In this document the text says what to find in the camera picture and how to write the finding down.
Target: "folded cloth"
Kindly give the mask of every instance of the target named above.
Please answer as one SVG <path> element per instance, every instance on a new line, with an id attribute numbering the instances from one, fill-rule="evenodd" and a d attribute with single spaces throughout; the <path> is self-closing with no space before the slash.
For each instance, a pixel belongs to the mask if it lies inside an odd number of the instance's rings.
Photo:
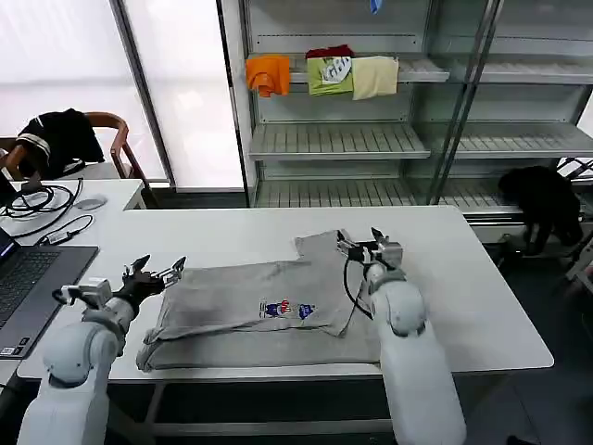
<path id="1" fill-rule="evenodd" d="M 73 108 L 29 121 L 13 146 L 23 146 L 27 152 L 19 164 L 19 171 L 26 177 L 38 172 L 41 179 L 58 179 L 82 170 L 85 161 L 104 161 L 93 125 Z"/>
<path id="2" fill-rule="evenodd" d="M 354 53 L 347 44 L 341 44 L 329 48 L 310 49 L 305 55 L 305 58 L 323 57 L 354 57 Z"/>
<path id="3" fill-rule="evenodd" d="M 228 331 L 319 328 L 340 336 L 353 311 L 343 286 L 344 256 L 337 231 L 296 241 L 295 261 L 186 270 L 166 293 L 158 326 L 145 343 Z M 348 287 L 360 289 L 362 266 L 348 268 Z"/>
<path id="4" fill-rule="evenodd" d="M 349 93 L 352 84 L 352 58 L 308 58 L 307 76 L 310 95 Z"/>
<path id="5" fill-rule="evenodd" d="M 392 57 L 357 57 L 352 59 L 354 100 L 397 93 L 399 62 Z"/>
<path id="6" fill-rule="evenodd" d="M 171 368 L 249 368 L 326 363 L 379 362 L 376 327 L 362 312 L 352 313 L 341 337 L 319 329 L 222 332 L 145 345 L 136 364 L 142 371 Z"/>
<path id="7" fill-rule="evenodd" d="M 258 90 L 260 97 L 272 93 L 288 95 L 290 85 L 290 59 L 286 56 L 261 56 L 246 62 L 247 86 Z"/>

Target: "laptop keyboard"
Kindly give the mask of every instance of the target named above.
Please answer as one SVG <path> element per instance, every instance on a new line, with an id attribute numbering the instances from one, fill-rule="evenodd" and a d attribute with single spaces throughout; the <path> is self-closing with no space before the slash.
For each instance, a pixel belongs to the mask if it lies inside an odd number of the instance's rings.
<path id="1" fill-rule="evenodd" d="M 58 256 L 59 252 L 27 252 L 6 276 L 0 278 L 0 328 Z"/>

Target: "metal shelf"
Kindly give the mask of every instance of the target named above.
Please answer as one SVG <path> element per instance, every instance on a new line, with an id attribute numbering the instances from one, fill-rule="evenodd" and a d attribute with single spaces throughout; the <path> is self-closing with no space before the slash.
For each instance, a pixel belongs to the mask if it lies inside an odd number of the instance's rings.
<path id="1" fill-rule="evenodd" d="M 408 179 L 416 197 L 425 196 L 430 179 Z M 448 178 L 439 201 L 441 205 L 458 207 L 463 213 L 521 212 L 503 200 L 497 178 Z"/>
<path id="2" fill-rule="evenodd" d="M 263 56 L 252 54 L 252 57 Z M 307 83 L 307 60 L 304 54 L 286 54 L 290 57 L 290 83 Z M 399 58 L 398 83 L 442 83 L 449 77 L 447 70 L 439 68 L 432 60 L 422 55 L 357 54 L 357 57 L 388 56 Z"/>
<path id="3" fill-rule="evenodd" d="M 259 183 L 257 207 L 411 206 L 401 179 L 269 180 Z"/>
<path id="4" fill-rule="evenodd" d="M 463 79 L 466 63 L 453 62 L 451 77 Z M 484 65 L 481 83 L 592 84 L 593 63 L 587 59 L 493 56 Z"/>
<path id="5" fill-rule="evenodd" d="M 424 142 L 443 146 L 447 125 L 423 126 Z M 456 159 L 593 157 L 593 139 L 570 123 L 469 122 Z"/>
<path id="6" fill-rule="evenodd" d="M 406 123 L 267 123 L 253 133 L 254 160 L 424 159 Z"/>

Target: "laptop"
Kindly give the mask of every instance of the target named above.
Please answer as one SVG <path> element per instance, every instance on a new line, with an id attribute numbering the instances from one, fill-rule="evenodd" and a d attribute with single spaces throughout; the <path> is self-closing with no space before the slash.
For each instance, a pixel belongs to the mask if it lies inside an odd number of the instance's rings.
<path id="1" fill-rule="evenodd" d="M 28 355 L 60 306 L 52 292 L 76 284 L 98 251 L 21 246 L 0 229 L 0 359 Z"/>

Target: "orange towel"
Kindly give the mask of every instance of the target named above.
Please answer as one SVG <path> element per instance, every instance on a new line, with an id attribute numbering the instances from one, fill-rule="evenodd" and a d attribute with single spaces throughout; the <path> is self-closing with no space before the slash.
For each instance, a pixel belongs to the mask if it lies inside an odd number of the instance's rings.
<path id="1" fill-rule="evenodd" d="M 247 86 L 258 89 L 260 97 L 272 93 L 288 95 L 290 84 L 290 59 L 285 56 L 261 56 L 247 60 Z"/>

